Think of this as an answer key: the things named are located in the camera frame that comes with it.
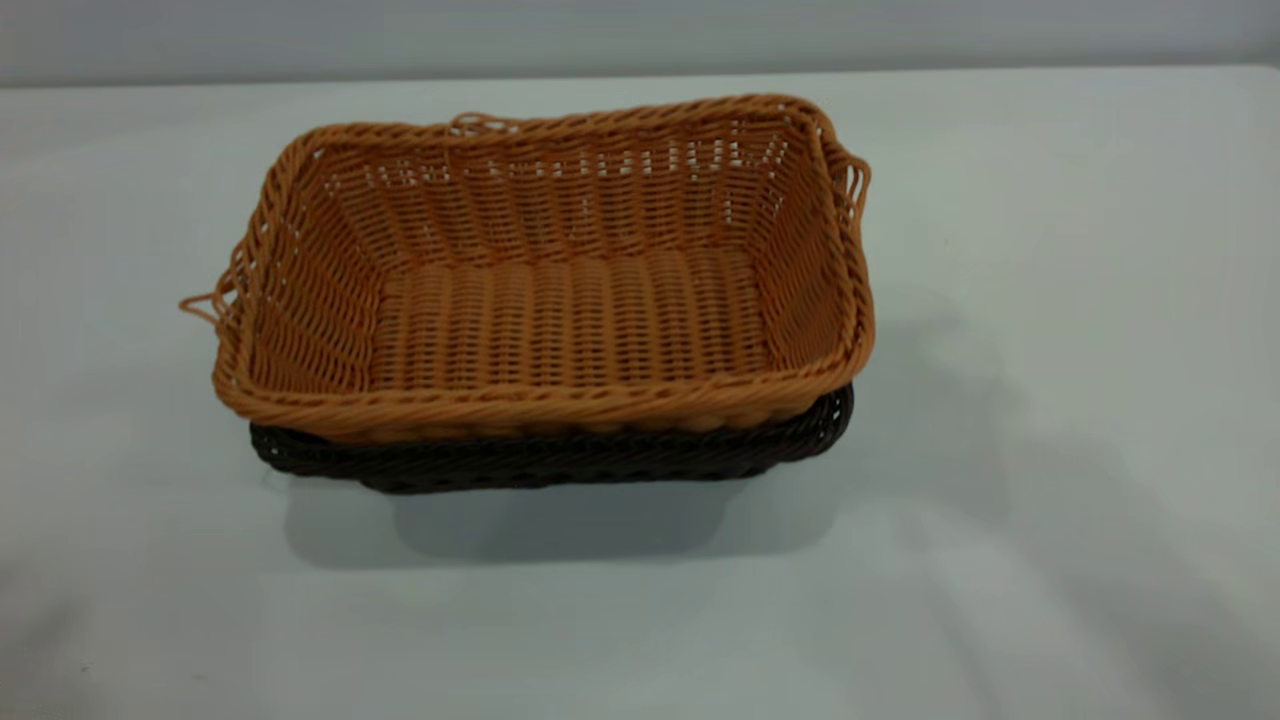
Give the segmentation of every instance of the woven strand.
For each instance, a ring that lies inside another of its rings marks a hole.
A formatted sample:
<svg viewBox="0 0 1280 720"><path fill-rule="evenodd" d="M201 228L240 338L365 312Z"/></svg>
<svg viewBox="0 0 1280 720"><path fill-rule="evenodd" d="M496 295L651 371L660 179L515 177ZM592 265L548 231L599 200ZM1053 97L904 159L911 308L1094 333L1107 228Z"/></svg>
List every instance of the woven strand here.
<svg viewBox="0 0 1280 720"><path fill-rule="evenodd" d="M330 126L182 306L228 406L334 441L746 428L870 355L869 179L786 96Z"/></svg>

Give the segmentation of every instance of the rectangular basket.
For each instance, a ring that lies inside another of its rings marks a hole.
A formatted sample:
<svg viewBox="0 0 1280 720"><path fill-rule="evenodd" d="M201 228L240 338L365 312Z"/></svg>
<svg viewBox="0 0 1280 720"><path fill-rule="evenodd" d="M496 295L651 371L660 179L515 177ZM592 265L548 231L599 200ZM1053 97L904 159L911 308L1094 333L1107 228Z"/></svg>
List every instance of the rectangular basket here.
<svg viewBox="0 0 1280 720"><path fill-rule="evenodd" d="M357 480L389 495L541 488L649 480L728 480L831 448L849 427L854 389L818 398L796 418L746 430L579 433L389 446L334 445L250 425L259 457L282 473Z"/></svg>
<svg viewBox="0 0 1280 720"><path fill-rule="evenodd" d="M183 307L223 402L335 442L742 429L867 363L868 181L786 96L324 127Z"/></svg>

